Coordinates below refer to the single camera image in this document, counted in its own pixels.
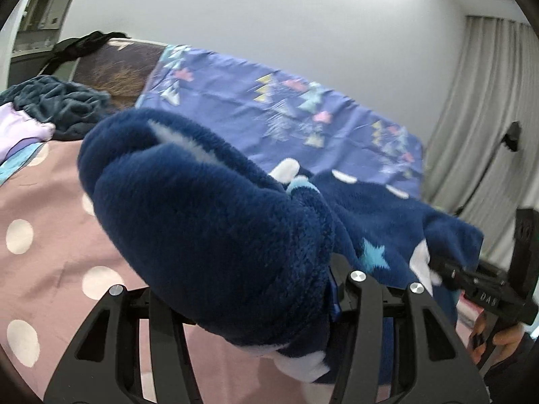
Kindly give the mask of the person right hand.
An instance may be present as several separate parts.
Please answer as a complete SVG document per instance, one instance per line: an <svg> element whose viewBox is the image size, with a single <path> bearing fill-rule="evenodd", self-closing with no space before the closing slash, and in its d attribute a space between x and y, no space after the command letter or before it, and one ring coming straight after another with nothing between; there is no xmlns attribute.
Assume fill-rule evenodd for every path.
<svg viewBox="0 0 539 404"><path fill-rule="evenodd" d="M486 317L484 314L480 314L475 320L474 327L472 328L471 335L469 337L468 352L475 364L480 362L481 356L485 352L486 344L480 342L480 335L483 334L486 328ZM501 349L499 356L494 361L495 364L503 362L508 359L522 341L522 337L525 334L525 327L523 324L518 324L513 327L500 331L493 337L493 344Z"/></svg>

